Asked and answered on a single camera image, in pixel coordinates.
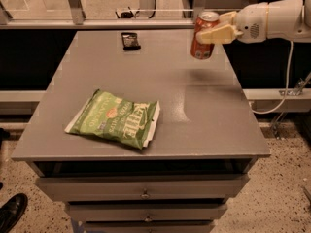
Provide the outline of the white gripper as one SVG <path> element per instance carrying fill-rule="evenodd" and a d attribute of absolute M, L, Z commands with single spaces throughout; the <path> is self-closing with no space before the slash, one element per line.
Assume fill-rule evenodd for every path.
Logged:
<path fill-rule="evenodd" d="M 230 44 L 236 39 L 242 43 L 260 43 L 267 38 L 267 21 L 268 4 L 253 4 L 238 13 L 221 14 L 220 24 L 199 31 L 195 38 L 200 44 Z"/>

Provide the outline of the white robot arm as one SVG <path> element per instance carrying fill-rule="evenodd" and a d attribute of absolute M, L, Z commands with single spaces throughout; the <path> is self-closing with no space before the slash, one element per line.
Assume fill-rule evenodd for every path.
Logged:
<path fill-rule="evenodd" d="M 267 39 L 311 42 L 310 0 L 281 0 L 249 5 L 220 15 L 220 23 L 196 34 L 200 44 L 260 43 Z"/>

